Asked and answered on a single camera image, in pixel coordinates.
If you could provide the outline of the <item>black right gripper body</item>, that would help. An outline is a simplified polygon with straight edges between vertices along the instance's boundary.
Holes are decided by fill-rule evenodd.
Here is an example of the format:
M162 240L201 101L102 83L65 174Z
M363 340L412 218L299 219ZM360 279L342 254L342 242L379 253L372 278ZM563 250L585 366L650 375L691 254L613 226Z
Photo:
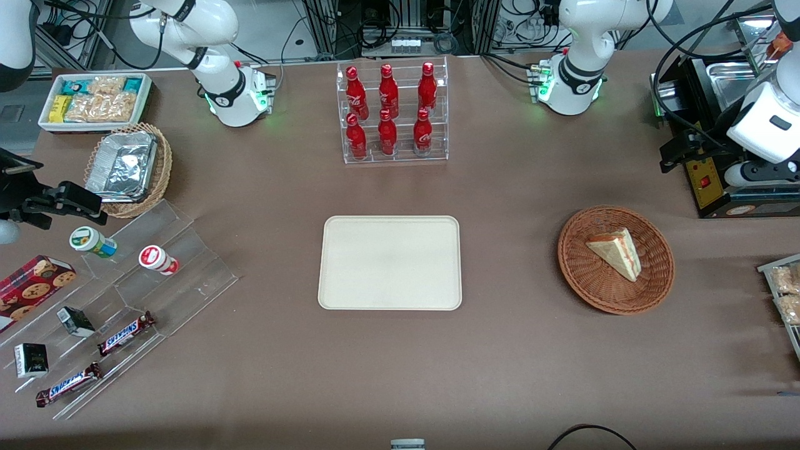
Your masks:
M1 219L9 220L12 210L44 190L34 171L43 168L37 161L17 156L1 148Z

